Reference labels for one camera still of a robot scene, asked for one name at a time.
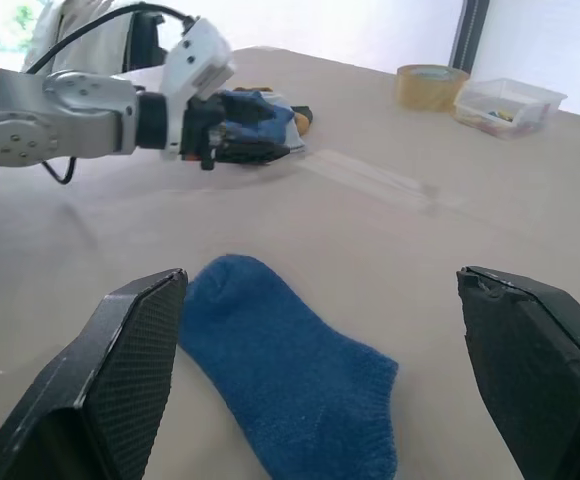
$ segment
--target white robotic arm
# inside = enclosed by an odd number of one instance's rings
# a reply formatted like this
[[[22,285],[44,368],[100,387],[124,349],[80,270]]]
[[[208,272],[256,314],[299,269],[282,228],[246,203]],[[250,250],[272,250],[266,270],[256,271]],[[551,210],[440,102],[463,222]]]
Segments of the white robotic arm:
[[[0,166],[127,155],[137,146],[159,148],[174,158],[182,151],[188,102],[207,99],[233,73],[227,42],[205,19],[197,20],[168,55],[158,93],[89,73],[43,78],[0,70]]]

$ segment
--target white wall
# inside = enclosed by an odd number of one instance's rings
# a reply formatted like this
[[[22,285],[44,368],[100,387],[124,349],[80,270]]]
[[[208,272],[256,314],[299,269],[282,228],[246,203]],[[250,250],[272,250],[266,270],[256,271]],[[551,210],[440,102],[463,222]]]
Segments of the white wall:
[[[580,114],[580,0],[490,0],[472,75],[565,93]]]
[[[463,6],[463,0],[161,1],[208,18],[234,49],[286,48],[386,72],[408,63],[447,65]],[[168,30],[170,46],[178,32]]]

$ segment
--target robotic arm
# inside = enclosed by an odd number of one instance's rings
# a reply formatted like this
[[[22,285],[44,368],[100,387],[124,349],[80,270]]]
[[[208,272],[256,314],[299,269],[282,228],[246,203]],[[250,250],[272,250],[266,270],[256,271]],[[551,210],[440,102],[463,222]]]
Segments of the robotic arm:
[[[225,109],[214,92],[235,71],[225,39],[199,19],[168,55],[160,92],[76,71],[0,70],[0,166],[128,155],[136,147],[214,166]]]

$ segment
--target sock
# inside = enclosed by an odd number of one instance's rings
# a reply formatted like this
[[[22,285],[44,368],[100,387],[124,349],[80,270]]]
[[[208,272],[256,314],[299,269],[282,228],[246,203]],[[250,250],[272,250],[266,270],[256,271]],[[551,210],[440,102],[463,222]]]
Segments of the sock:
[[[334,331],[252,257],[188,287],[179,344],[223,396],[273,479],[392,479],[397,364]]]

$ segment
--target table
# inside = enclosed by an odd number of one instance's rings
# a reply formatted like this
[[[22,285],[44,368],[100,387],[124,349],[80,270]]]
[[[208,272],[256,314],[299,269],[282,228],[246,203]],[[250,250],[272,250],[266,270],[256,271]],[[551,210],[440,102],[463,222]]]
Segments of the table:
[[[400,363],[399,478],[520,479],[476,388],[455,271],[528,275],[580,301],[580,117],[505,142],[400,109],[392,75],[271,49],[236,60],[230,86],[313,109],[309,153],[203,172],[137,151],[81,161],[67,187],[40,167],[0,169],[0,424],[106,293],[244,253]],[[159,75],[131,77],[154,88]],[[145,478],[267,478],[180,351]]]

